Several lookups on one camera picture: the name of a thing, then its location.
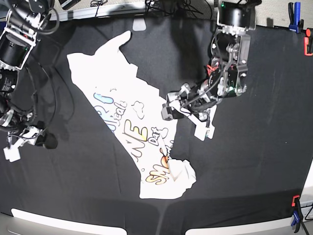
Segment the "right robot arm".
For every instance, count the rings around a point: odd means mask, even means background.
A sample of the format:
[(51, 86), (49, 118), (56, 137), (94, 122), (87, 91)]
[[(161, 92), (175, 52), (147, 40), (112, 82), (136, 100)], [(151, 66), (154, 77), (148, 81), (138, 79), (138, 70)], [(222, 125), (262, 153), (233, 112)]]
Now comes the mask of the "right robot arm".
[[(7, 0), (8, 12), (5, 27), (0, 34), (0, 129), (7, 133), (7, 148), (19, 148), (25, 143), (55, 149), (56, 137), (42, 121), (36, 124), (38, 91), (26, 61), (39, 42), (38, 34), (49, 35), (59, 27), (59, 21), (51, 29), (46, 26), (54, 9), (52, 0)], [(13, 103), (11, 93), (25, 68), (33, 85), (32, 106), (25, 110)]]

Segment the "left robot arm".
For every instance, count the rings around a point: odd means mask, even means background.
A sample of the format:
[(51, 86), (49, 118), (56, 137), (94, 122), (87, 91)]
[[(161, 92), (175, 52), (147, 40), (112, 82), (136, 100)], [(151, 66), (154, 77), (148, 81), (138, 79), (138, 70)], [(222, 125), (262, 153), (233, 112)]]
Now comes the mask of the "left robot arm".
[(260, 0), (231, 3), (222, 1), (217, 11), (210, 63), (206, 78), (190, 87), (185, 83), (179, 91), (167, 94), (161, 111), (164, 120), (180, 119), (191, 114), (201, 122), (209, 121), (211, 109), (224, 98), (241, 96), (246, 91), (247, 61), (251, 37), (255, 30), (255, 8)]

